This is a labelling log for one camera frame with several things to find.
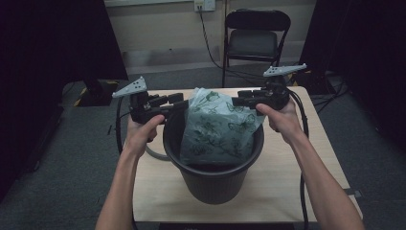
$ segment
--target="gray carpet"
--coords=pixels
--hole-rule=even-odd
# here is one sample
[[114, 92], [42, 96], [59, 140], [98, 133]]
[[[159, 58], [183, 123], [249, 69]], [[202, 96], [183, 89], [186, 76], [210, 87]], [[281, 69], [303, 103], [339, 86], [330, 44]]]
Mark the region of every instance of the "gray carpet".
[[[266, 66], [238, 68], [261, 75]], [[143, 76], [149, 89], [221, 86], [217, 68]], [[130, 81], [138, 78], [130, 76]], [[251, 81], [254, 84], [228, 78], [226, 86], [263, 82]], [[65, 110], [38, 170], [15, 181], [0, 204], [0, 229], [94, 228], [119, 156], [114, 134], [117, 100], [106, 107], [73, 107], [83, 87], [77, 82], [64, 96]], [[315, 103], [322, 101], [314, 98]], [[351, 187], [362, 195], [357, 200], [367, 229], [406, 229], [405, 152], [375, 130], [371, 114], [350, 93], [330, 103], [320, 118]], [[157, 227], [139, 223], [140, 230]], [[311, 229], [319, 227], [311, 224]]]

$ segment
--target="hand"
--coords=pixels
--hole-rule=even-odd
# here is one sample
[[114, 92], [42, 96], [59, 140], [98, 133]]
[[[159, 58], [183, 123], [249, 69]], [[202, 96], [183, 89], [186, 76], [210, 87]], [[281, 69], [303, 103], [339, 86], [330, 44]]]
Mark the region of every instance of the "hand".
[[296, 105], [292, 99], [279, 111], [263, 103], [257, 104], [256, 109], [268, 117], [269, 126], [280, 132], [287, 144], [291, 144], [296, 134], [303, 133], [296, 113]]
[[145, 125], [132, 121], [128, 116], [127, 134], [125, 139], [125, 148], [134, 151], [138, 157], [141, 157], [146, 151], [148, 140], [153, 140], [156, 135], [156, 127], [165, 120], [163, 115], [157, 115], [151, 118]]

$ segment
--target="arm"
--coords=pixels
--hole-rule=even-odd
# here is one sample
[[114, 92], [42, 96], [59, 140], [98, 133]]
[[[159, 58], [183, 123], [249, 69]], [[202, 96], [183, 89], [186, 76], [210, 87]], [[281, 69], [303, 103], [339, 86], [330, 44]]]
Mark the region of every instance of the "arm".
[[257, 110], [268, 116], [269, 126], [278, 130], [290, 145], [302, 170], [310, 202], [322, 229], [364, 229], [350, 198], [334, 179], [302, 132], [295, 104], [276, 111], [265, 104]]
[[138, 161], [146, 150], [147, 139], [156, 136], [156, 127], [163, 121], [164, 116], [158, 115], [141, 126], [128, 118], [124, 149], [96, 229], [132, 229], [132, 196]]

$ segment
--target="chair backrest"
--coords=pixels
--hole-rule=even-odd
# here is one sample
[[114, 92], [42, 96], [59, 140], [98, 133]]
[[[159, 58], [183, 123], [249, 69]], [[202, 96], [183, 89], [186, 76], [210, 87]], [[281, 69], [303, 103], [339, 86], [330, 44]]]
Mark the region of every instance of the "chair backrest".
[[290, 28], [290, 18], [282, 11], [236, 10], [230, 12], [225, 27], [240, 30], [285, 31]]

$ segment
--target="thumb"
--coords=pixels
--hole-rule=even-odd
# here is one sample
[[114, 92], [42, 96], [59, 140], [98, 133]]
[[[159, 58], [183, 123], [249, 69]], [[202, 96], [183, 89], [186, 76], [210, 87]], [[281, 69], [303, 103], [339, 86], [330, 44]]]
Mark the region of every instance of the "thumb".
[[268, 117], [271, 117], [271, 118], [273, 118], [278, 113], [275, 109], [271, 108], [270, 106], [268, 106], [264, 103], [257, 104], [256, 109], [260, 113], [267, 115]]
[[157, 126], [159, 126], [165, 120], [164, 115], [156, 115], [151, 118], [145, 125], [142, 126], [142, 130], [146, 133], [150, 133]]

